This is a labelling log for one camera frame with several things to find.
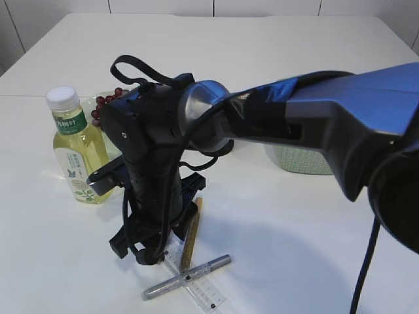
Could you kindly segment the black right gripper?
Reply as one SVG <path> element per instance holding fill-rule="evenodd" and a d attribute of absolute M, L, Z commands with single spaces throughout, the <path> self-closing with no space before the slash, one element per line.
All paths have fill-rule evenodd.
<path fill-rule="evenodd" d="M 165 260 L 164 249 L 171 231 L 186 239 L 198 205 L 193 198 L 206 187 L 198 173 L 185 178 L 175 174 L 172 188 L 166 191 L 168 178 L 155 176 L 126 182 L 122 201 L 122 227 L 109 240 L 121 259 L 132 253 L 138 264 L 152 266 Z"/>

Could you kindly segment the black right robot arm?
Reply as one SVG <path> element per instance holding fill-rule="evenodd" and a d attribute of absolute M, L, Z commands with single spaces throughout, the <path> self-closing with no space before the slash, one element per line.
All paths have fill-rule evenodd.
<path fill-rule="evenodd" d="M 112 75 L 134 89 L 101 111 L 104 132 L 121 151 L 122 232 L 142 265 L 161 261 L 184 217 L 179 168 L 186 150 L 217 159 L 236 139 L 320 153 L 344 195 L 367 188 L 374 222 L 350 312 L 381 228 L 418 251 L 418 64 L 353 74 L 319 71 L 231 93 L 190 73 L 170 78 L 119 56 Z"/>

